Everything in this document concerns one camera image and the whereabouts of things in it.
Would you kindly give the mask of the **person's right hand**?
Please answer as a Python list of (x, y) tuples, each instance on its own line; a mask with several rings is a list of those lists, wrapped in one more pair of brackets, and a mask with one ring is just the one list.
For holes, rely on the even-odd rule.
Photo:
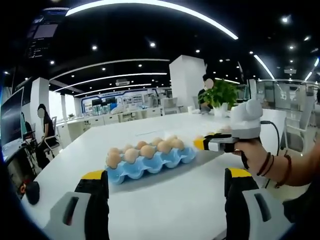
[(249, 170), (256, 173), (257, 176), (262, 176), (268, 168), (271, 154), (267, 152), (259, 140), (250, 139), (248, 141), (238, 141), (234, 144), (235, 155), (246, 157), (246, 164)]

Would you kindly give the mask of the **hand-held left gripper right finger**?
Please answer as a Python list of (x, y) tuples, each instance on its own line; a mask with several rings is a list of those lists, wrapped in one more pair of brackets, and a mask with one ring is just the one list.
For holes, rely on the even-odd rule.
[(280, 240), (293, 226), (283, 204), (244, 169), (225, 169), (224, 196), (227, 240)]

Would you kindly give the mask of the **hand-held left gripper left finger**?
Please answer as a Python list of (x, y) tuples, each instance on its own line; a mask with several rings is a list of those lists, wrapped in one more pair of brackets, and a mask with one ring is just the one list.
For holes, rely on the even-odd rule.
[(50, 209), (43, 231), (51, 240), (108, 240), (108, 200), (107, 171), (89, 172)]

